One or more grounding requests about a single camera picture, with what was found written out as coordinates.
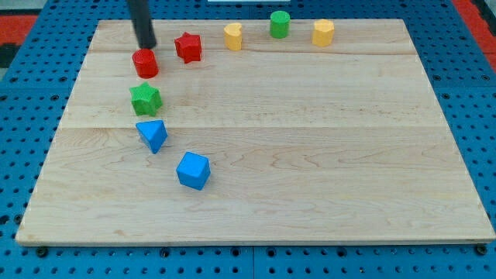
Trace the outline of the black cylindrical robot arm rod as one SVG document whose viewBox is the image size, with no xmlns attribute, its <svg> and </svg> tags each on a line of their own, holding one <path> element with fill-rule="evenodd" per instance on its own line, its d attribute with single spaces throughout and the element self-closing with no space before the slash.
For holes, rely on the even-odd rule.
<svg viewBox="0 0 496 279">
<path fill-rule="evenodd" d="M 139 48 L 153 49 L 157 39 L 147 0 L 126 0 Z"/>
</svg>

